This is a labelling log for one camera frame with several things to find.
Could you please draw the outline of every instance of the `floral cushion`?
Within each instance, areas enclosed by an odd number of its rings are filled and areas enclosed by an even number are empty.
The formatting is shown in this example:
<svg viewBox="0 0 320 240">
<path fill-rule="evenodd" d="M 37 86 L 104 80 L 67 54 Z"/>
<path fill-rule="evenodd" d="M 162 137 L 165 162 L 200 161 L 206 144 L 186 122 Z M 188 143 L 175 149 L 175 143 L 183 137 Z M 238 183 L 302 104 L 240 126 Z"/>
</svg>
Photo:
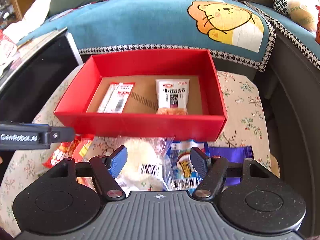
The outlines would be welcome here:
<svg viewBox="0 0 320 240">
<path fill-rule="evenodd" d="M 34 119 L 34 123 L 61 126 L 53 111 L 68 85 L 81 69 L 74 69 L 61 83 Z M 255 160 L 271 170 L 268 134 L 265 117 L 256 86 L 245 76 L 218 71 L 228 120 L 215 142 L 209 146 L 241 147 L 252 145 Z M 16 151 L 0 187 L 0 226 L 12 236 L 20 230 L 12 213 L 12 202 L 19 192 L 38 178 L 45 169 L 42 162 L 54 152 L 57 144 L 48 150 Z M 115 138 L 95 137 L 88 149 L 88 158 L 115 150 Z"/>
</svg>

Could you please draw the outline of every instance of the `barcode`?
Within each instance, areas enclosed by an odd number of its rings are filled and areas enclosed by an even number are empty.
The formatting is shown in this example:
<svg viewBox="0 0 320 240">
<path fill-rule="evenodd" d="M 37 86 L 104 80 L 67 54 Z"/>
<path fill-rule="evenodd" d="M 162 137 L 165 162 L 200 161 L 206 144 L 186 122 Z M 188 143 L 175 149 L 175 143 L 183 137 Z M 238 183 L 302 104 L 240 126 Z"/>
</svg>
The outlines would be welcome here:
<svg viewBox="0 0 320 240">
<path fill-rule="evenodd" d="M 116 105 L 115 112 L 119 112 L 119 111 L 120 111 L 123 103 L 124 103 L 124 99 L 120 99 L 120 100 L 118 101 L 118 103 L 117 103 L 117 105 Z"/>
<path fill-rule="evenodd" d="M 185 179 L 174 179 L 172 180 L 173 190 L 184 190 L 197 187 L 197 178 L 185 178 Z"/>
<path fill-rule="evenodd" d="M 141 174 L 150 174 L 152 176 L 162 177 L 162 165 L 143 163 L 139 165 L 139 172 Z"/>
</svg>

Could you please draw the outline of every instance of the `plastic bag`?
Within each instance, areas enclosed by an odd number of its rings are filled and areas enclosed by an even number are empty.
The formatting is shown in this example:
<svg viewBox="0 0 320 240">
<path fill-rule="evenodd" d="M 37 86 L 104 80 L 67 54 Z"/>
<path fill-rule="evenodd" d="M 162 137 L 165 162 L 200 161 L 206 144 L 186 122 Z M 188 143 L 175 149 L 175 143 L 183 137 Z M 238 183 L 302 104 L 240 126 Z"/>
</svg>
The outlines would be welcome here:
<svg viewBox="0 0 320 240">
<path fill-rule="evenodd" d="M 97 110 L 97 113 L 104 113 L 104 110 L 107 107 L 107 104 L 111 98 L 111 95 L 112 95 L 113 91 L 116 90 L 118 85 L 119 85 L 119 83 L 111 82 L 111 84 L 107 90 L 107 93 L 105 94 L 104 98 L 102 99 L 102 102 Z"/>
<path fill-rule="evenodd" d="M 167 173 L 169 190 L 189 190 L 193 193 L 199 185 L 201 178 L 190 161 L 190 149 L 198 147 L 207 155 L 209 154 L 206 142 L 195 142 L 193 140 L 173 142 L 167 156 L 170 159 L 172 172 Z"/>
<path fill-rule="evenodd" d="M 121 114 L 133 86 L 134 83 L 119 83 L 119 85 L 112 92 L 107 106 L 104 109 L 104 113 Z"/>
<path fill-rule="evenodd" d="M 157 79 L 156 92 L 157 114 L 188 114 L 189 79 Z"/>
<path fill-rule="evenodd" d="M 128 159 L 116 178 L 126 193 L 131 190 L 168 190 L 165 176 L 171 172 L 166 152 L 173 138 L 118 137 L 117 147 L 124 145 Z"/>
<path fill-rule="evenodd" d="M 16 51 L 16 44 L 0 30 L 0 65 L 6 63 L 7 59 L 12 57 Z"/>
<path fill-rule="evenodd" d="M 227 158 L 232 163 L 243 163 L 245 158 L 253 159 L 251 146 L 230 148 L 230 147 L 209 147 L 209 156 L 220 155 Z M 226 178 L 225 186 L 231 186 L 240 183 L 240 178 Z"/>
<path fill-rule="evenodd" d="M 72 142 L 61 143 L 59 147 L 54 151 L 54 153 L 49 157 L 49 159 L 45 163 L 42 163 L 42 165 L 50 169 L 54 165 L 62 161 L 64 158 L 73 157 L 74 150 L 77 148 L 77 146 L 84 141 L 87 144 L 89 141 L 93 140 L 93 137 L 94 135 L 92 134 L 85 134 L 85 135 L 77 134 L 75 136 L 75 139 Z M 74 155 L 74 157 L 76 157 L 78 162 L 81 161 L 81 159 L 83 158 L 81 156 L 80 157 L 76 156 L 76 154 Z"/>
<path fill-rule="evenodd" d="M 319 0 L 287 0 L 291 19 L 314 34 L 316 34 L 318 22 L 316 5 L 319 5 Z"/>
</svg>

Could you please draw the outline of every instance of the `white plastic bag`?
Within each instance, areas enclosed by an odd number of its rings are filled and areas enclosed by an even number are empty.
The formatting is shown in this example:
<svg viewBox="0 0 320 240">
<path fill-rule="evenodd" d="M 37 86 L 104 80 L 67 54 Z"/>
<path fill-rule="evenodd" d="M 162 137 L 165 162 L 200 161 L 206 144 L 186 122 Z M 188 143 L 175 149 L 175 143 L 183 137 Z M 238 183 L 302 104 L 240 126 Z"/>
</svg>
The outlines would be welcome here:
<svg viewBox="0 0 320 240">
<path fill-rule="evenodd" d="M 287 0 L 291 19 L 314 34 L 316 34 L 318 22 L 316 5 L 319 5 L 319 0 Z"/>
<path fill-rule="evenodd" d="M 171 138 L 134 138 L 119 136 L 116 145 L 127 147 L 128 159 L 117 179 L 130 190 L 168 190 L 165 177 L 171 171 L 167 151 Z"/>
</svg>

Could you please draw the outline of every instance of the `metal screw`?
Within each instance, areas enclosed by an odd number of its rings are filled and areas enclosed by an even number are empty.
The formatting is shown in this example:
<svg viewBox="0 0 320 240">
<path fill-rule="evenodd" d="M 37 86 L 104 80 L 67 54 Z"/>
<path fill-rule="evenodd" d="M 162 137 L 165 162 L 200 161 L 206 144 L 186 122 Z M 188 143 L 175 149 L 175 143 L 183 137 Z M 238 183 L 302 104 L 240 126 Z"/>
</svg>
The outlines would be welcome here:
<svg viewBox="0 0 320 240">
<path fill-rule="evenodd" d="M 117 198 L 122 196 L 122 191 L 118 189 L 111 189 L 107 192 L 107 195 L 111 198 Z"/>
<path fill-rule="evenodd" d="M 210 197 L 211 192 L 206 189 L 198 189 L 196 190 L 195 194 L 197 197 L 206 198 L 206 197 Z"/>
</svg>

